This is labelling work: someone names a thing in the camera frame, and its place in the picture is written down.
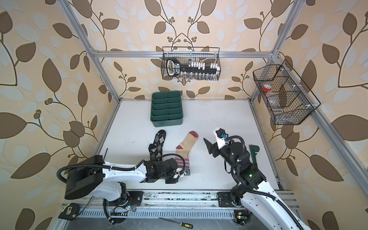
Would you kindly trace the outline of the beige sock maroon purple stripes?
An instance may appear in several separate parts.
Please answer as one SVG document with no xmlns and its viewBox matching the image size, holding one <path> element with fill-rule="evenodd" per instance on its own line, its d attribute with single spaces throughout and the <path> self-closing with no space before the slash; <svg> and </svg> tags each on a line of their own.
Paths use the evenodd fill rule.
<svg viewBox="0 0 368 230">
<path fill-rule="evenodd" d="M 198 140 L 198 134 L 195 131 L 190 131 L 185 139 L 176 147 L 176 154 L 180 155 L 185 160 L 185 169 L 190 169 L 189 153 L 194 144 Z"/>
</svg>

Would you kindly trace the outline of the black grey argyle sock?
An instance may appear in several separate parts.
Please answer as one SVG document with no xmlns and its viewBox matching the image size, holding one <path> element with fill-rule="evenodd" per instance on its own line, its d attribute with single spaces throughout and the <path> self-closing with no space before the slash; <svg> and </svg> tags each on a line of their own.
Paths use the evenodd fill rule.
<svg viewBox="0 0 368 230">
<path fill-rule="evenodd" d="M 160 130 L 156 133 L 154 141 L 149 145 L 149 156 L 151 160 L 154 160 L 163 155 L 163 145 L 166 139 L 166 131 Z"/>
</svg>

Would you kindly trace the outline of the green plastic divided tray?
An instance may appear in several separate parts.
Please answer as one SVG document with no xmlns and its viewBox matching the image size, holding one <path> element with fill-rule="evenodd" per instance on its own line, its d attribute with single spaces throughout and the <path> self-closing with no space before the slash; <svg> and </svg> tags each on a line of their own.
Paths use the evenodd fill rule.
<svg viewBox="0 0 368 230">
<path fill-rule="evenodd" d="M 181 125 L 183 118 L 180 91 L 156 92 L 152 94 L 150 121 L 155 127 Z"/>
</svg>

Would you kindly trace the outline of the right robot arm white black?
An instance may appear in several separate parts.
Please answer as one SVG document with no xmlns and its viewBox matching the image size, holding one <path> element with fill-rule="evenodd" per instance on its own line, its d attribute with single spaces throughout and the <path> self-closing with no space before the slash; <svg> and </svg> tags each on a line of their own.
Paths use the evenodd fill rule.
<svg viewBox="0 0 368 230">
<path fill-rule="evenodd" d="M 210 155 L 220 156 L 230 166 L 236 185 L 230 190 L 232 205 L 254 214 L 269 230 L 308 230 L 305 224 L 272 188 L 266 176 L 250 161 L 250 153 L 240 136 L 221 134 L 216 143 L 204 139 Z"/>
</svg>

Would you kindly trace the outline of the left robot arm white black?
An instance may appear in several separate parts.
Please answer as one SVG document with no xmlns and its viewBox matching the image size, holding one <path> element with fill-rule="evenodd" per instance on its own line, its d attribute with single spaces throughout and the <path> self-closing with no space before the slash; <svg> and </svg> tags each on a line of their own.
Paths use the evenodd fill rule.
<svg viewBox="0 0 368 230">
<path fill-rule="evenodd" d="M 115 202 L 129 199 L 126 186 L 129 182 L 155 183 L 164 180 L 166 184 L 176 184 L 181 176 L 190 174 L 188 166 L 186 159 L 174 153 L 142 160 L 136 165 L 110 163 L 104 161 L 101 155 L 96 155 L 60 168 L 56 176 L 66 184 L 66 200 L 94 196 Z"/>
</svg>

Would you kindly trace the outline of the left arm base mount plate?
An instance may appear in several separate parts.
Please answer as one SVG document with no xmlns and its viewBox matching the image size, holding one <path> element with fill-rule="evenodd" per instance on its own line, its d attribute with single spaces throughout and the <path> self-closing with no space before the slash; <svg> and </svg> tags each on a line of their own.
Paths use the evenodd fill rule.
<svg viewBox="0 0 368 230">
<path fill-rule="evenodd" d="M 126 198 L 121 197 L 115 201 L 108 201 L 108 206 L 116 207 L 116 206 L 139 206 L 143 201 L 143 191 L 127 191 Z"/>
</svg>

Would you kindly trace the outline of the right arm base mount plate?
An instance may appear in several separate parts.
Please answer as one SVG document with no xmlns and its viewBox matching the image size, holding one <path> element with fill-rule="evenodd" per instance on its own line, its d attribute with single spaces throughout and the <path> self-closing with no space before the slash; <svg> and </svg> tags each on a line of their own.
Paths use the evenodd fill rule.
<svg viewBox="0 0 368 230">
<path fill-rule="evenodd" d="M 220 208 L 243 208 L 242 195 L 234 192 L 218 192 L 216 195 Z"/>
</svg>

